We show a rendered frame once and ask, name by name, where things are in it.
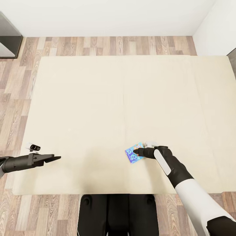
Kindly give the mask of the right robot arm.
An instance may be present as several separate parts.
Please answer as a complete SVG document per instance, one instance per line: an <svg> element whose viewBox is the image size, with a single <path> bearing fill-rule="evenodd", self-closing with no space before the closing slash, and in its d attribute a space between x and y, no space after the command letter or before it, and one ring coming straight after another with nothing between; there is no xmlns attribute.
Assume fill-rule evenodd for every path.
<svg viewBox="0 0 236 236"><path fill-rule="evenodd" d="M173 156L167 146L146 141L133 152L156 159L178 194L198 236L236 236L236 221L219 205Z"/></svg>

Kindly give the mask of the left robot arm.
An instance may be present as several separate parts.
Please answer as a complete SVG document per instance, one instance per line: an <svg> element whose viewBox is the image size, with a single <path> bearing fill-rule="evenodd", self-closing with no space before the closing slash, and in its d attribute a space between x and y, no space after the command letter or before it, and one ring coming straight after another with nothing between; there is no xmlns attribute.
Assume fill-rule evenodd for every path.
<svg viewBox="0 0 236 236"><path fill-rule="evenodd" d="M3 177L5 173L41 167L44 165L44 162L49 163L61 158L61 156L55 157L54 154L38 154L37 151L39 151L41 147L29 142L24 145L24 148L29 149L27 152L28 155L0 157L0 178Z"/></svg>

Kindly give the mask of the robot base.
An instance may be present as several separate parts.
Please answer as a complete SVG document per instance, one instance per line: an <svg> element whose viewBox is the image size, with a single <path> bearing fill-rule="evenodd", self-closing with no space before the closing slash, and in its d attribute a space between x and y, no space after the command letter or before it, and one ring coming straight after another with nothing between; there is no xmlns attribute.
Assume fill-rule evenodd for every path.
<svg viewBox="0 0 236 236"><path fill-rule="evenodd" d="M159 236L154 194L82 194L77 236Z"/></svg>

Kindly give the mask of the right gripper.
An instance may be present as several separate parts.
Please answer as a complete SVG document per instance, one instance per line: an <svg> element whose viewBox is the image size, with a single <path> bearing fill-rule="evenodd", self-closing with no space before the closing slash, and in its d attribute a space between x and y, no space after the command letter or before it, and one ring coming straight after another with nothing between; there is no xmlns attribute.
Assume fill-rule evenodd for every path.
<svg viewBox="0 0 236 236"><path fill-rule="evenodd" d="M138 148L138 149L135 149L133 152L138 154L139 156L142 156L142 157L147 157L147 158L151 158L149 156L149 150L151 148ZM152 158L151 158L152 159Z"/></svg>

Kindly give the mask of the board game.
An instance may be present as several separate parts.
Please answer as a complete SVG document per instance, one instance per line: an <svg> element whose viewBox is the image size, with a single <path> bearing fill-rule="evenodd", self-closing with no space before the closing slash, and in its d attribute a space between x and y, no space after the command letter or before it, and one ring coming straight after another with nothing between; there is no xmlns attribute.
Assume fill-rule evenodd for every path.
<svg viewBox="0 0 236 236"><path fill-rule="evenodd" d="M125 150L131 164L134 164L136 161L144 158L133 152L135 149L138 148L144 148L141 142Z"/></svg>

